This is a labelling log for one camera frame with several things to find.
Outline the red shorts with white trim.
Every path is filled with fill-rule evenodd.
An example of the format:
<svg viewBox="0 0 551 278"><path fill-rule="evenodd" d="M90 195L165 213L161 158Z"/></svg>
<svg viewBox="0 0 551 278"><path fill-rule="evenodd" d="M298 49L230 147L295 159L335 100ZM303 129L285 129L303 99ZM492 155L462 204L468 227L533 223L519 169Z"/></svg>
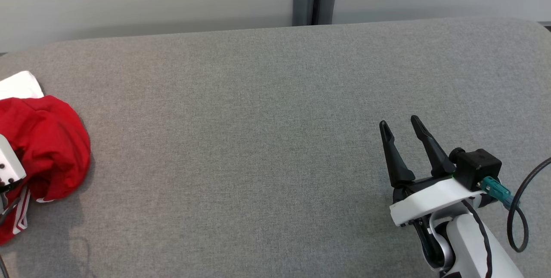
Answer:
<svg viewBox="0 0 551 278"><path fill-rule="evenodd" d="M0 135L19 158L22 183L37 202L66 198L89 172L88 133L76 111L56 97L0 100Z"/></svg>

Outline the red basketball jersey white sleeves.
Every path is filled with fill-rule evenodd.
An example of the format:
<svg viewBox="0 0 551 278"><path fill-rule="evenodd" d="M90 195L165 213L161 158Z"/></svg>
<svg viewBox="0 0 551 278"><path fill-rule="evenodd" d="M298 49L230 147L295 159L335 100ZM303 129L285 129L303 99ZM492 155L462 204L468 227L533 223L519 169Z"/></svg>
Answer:
<svg viewBox="0 0 551 278"><path fill-rule="evenodd" d="M0 81L0 100L8 98L42 98L45 97L39 82L28 71L19 72ZM10 243L12 239L28 227L28 211L31 197L30 190L22 184L6 193L0 193L0 205L3 211L8 208L5 219L0 214L0 247Z"/></svg>

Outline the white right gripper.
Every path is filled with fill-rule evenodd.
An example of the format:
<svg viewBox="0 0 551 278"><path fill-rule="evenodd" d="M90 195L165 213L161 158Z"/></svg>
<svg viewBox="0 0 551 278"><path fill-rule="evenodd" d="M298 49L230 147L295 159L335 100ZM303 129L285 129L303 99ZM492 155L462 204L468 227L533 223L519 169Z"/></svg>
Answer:
<svg viewBox="0 0 551 278"><path fill-rule="evenodd" d="M417 138L423 143L425 152L431 164L431 176L441 178L453 174L456 170L445 151L441 148L435 137L422 123L417 115L411 116L411 124ZM381 139L384 150L384 158L387 164L388 176L392 188L400 188L415 181L415 175L406 166L403 158L394 144L394 135L386 123L379 123ZM437 219L451 218L467 213L462 201L467 200L476 209L481 202L481 196L485 192L477 190L471 192L455 178L436 182L432 186L407 196L405 200L398 201L390 206L391 217L395 225L401 225L408 221L419 219L431 214L429 228L433 235L443 245L443 248L451 248L444 243L444 237L435 231L434 221Z"/></svg>

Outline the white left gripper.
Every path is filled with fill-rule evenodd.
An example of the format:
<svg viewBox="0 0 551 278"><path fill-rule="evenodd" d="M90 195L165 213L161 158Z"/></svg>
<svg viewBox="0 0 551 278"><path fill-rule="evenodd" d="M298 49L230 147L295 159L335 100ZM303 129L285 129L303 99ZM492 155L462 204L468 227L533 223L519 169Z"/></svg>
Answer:
<svg viewBox="0 0 551 278"><path fill-rule="evenodd" d="M26 171L10 143L0 134L0 193L6 193L22 184Z"/></svg>

